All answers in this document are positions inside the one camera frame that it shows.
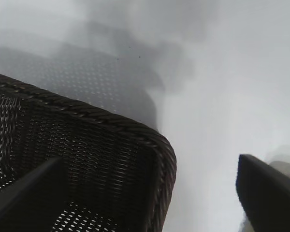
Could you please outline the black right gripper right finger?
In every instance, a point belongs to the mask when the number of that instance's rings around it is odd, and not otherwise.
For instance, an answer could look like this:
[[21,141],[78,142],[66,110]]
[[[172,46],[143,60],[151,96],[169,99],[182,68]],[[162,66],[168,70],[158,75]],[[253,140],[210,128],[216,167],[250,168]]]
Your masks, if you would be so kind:
[[290,232],[290,177],[253,155],[239,156],[236,192],[256,232]]

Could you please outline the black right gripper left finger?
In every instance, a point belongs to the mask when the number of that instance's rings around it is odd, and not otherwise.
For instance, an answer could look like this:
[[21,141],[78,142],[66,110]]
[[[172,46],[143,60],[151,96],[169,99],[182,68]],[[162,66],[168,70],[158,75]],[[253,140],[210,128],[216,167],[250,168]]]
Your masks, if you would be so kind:
[[0,232],[49,232],[64,206],[64,163],[51,158],[0,192]]

